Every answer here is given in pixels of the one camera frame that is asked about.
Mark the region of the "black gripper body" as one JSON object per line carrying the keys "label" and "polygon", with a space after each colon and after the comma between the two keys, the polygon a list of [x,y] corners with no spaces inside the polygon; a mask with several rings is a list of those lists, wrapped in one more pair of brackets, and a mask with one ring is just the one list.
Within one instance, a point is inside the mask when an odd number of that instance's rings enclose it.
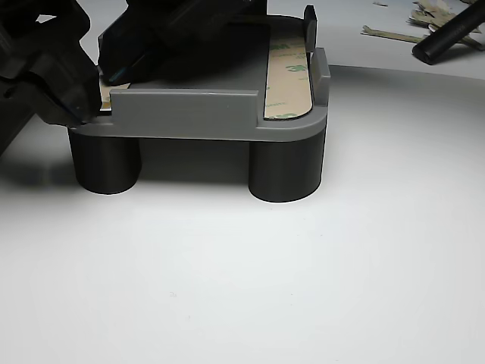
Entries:
{"label": "black gripper body", "polygon": [[76,1],[2,1],[1,76],[18,77],[40,53],[80,41],[89,28]]}
{"label": "black gripper body", "polygon": [[266,1],[128,1],[128,10],[139,17],[155,38],[170,48],[210,39],[233,19],[265,15]]}

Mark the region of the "gripper finger with metal blade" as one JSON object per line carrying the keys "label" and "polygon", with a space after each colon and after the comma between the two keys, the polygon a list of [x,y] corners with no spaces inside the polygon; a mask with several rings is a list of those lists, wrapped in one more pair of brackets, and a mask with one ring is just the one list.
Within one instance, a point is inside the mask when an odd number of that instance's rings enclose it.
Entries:
{"label": "gripper finger with metal blade", "polygon": [[82,49],[51,49],[43,52],[32,66],[54,94],[69,108],[94,118],[102,105],[99,73]]}

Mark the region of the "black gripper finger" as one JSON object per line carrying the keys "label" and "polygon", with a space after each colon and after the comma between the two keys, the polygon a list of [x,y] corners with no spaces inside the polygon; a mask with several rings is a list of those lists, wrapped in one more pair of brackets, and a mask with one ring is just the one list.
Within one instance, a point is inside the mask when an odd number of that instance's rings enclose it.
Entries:
{"label": "black gripper finger", "polygon": [[32,116],[47,124],[77,126],[85,116],[64,104],[35,74],[1,78],[1,151],[4,152]]}
{"label": "black gripper finger", "polygon": [[150,31],[129,18],[118,18],[99,38],[98,66],[103,76],[125,71],[152,42]]}
{"label": "black gripper finger", "polygon": [[158,37],[116,38],[109,46],[110,84],[143,79],[167,57],[167,46]]}

